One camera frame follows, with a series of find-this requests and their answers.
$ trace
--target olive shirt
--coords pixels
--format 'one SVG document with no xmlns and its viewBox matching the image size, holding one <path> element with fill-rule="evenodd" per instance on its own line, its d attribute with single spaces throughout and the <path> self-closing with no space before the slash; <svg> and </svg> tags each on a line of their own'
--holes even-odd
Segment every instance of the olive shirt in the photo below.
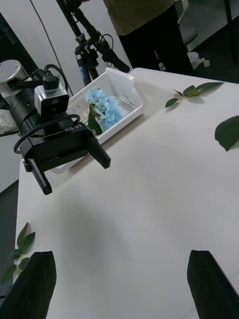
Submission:
<svg viewBox="0 0 239 319">
<path fill-rule="evenodd" d="M 129 34 L 155 19 L 168 10 L 174 1 L 104 0 L 117 35 Z"/>
</svg>

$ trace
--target stem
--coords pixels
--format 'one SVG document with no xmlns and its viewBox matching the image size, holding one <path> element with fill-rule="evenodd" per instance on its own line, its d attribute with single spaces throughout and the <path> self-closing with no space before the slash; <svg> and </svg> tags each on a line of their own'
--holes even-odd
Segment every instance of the stem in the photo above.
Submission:
<svg viewBox="0 0 239 319">
<path fill-rule="evenodd" d="M 23 254 L 21 254 L 21 256 L 20 256 L 19 264 L 21 263 L 22 258 L 23 258 Z M 16 273 L 16 277 L 18 277 L 18 276 L 20 275 L 20 273 L 21 273 L 21 269 L 19 269 L 19 267 L 17 266 L 17 273 Z"/>
</svg>

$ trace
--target chair wheel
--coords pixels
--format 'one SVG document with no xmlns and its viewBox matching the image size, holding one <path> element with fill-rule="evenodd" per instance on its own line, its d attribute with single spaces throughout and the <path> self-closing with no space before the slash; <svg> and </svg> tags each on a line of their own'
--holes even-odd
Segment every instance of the chair wheel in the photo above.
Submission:
<svg viewBox="0 0 239 319">
<path fill-rule="evenodd" d="M 203 65 L 204 65 L 205 68 L 208 68 L 208 67 L 210 66 L 210 64 L 211 64 L 211 63 L 210 63 L 210 61 L 208 61 L 208 60 L 206 60 L 206 61 L 203 62 Z"/>
</svg>

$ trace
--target black pants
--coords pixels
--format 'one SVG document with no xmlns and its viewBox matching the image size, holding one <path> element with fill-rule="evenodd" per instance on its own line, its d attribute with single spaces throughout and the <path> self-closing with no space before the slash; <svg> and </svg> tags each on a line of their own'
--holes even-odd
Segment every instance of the black pants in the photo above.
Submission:
<svg viewBox="0 0 239 319">
<path fill-rule="evenodd" d="M 156 52 L 166 71 L 194 75 L 177 20 L 173 5 L 139 29 L 119 36 L 133 68 L 159 70 Z"/>
</svg>

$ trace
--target black mount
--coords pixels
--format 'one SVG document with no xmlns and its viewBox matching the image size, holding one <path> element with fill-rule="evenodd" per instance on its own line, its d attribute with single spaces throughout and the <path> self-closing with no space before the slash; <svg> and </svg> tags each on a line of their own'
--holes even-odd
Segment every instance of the black mount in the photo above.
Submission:
<svg viewBox="0 0 239 319">
<path fill-rule="evenodd" d="M 102 54 L 102 60 L 104 62 L 111 63 L 115 68 L 122 72 L 129 72 L 129 67 L 117 57 L 105 38 L 92 24 L 90 24 L 83 12 L 79 9 L 81 1 L 57 0 L 57 3 L 72 28 L 79 44 L 75 49 L 75 55 L 85 85 L 88 85 L 91 82 L 91 78 L 96 79 L 99 76 L 96 70 L 96 67 L 98 66 L 97 51 Z M 78 28 L 77 22 L 80 22 L 88 32 L 90 36 L 88 40 L 86 40 L 85 35 Z"/>
</svg>

